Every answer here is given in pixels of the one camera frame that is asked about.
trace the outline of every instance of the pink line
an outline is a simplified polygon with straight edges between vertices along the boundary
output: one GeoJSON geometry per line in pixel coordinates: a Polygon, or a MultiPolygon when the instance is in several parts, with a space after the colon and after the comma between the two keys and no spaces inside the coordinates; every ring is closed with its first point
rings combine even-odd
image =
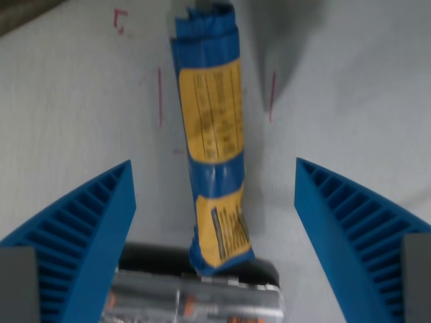
{"type": "Polygon", "coordinates": [[[162,111],[162,70],[159,67],[158,71],[158,85],[159,85],[159,128],[162,128],[162,117],[163,117],[163,111],[162,111]]]}
{"type": "Polygon", "coordinates": [[[114,28],[117,29],[117,31],[119,32],[119,34],[123,34],[124,27],[121,26],[119,28],[119,26],[118,26],[119,15],[125,15],[127,17],[129,15],[129,12],[127,12],[127,10],[114,8],[114,28]]]}
{"type": "Polygon", "coordinates": [[[272,74],[272,85],[271,85],[271,101],[269,103],[269,121],[272,122],[272,106],[274,104],[274,93],[275,93],[275,72],[272,74]]]}
{"type": "Polygon", "coordinates": [[[186,152],[184,150],[181,150],[181,149],[173,149],[172,153],[174,155],[185,155],[186,152]]]}

